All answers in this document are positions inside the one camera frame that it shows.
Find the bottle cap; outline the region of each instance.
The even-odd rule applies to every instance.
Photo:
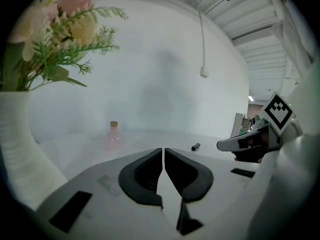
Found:
[[[110,127],[118,127],[118,122],[117,121],[111,121],[110,122]]]

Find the white vase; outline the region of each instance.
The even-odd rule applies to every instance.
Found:
[[[20,202],[36,210],[67,180],[30,132],[29,95],[28,91],[0,92],[0,148],[11,190]]]

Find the pink bottle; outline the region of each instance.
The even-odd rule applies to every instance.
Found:
[[[122,146],[122,138],[117,131],[118,122],[111,121],[110,122],[110,130],[106,135],[106,150],[115,151]]]

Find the white backdrop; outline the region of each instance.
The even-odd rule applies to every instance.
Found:
[[[96,0],[125,9],[129,19],[99,18],[115,27],[119,53],[88,53],[92,74],[70,77],[88,87],[53,83],[32,92],[29,119],[37,141],[119,121],[122,129],[182,131],[229,138],[236,113],[247,113],[248,70],[217,25],[204,17],[206,66],[200,76],[198,12],[177,0]]]

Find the ceiling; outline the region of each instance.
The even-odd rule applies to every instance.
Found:
[[[198,0],[181,0],[197,9]],[[300,81],[271,33],[281,19],[274,0],[200,0],[200,10],[233,40],[248,65],[249,94],[264,104],[274,91],[286,97]]]

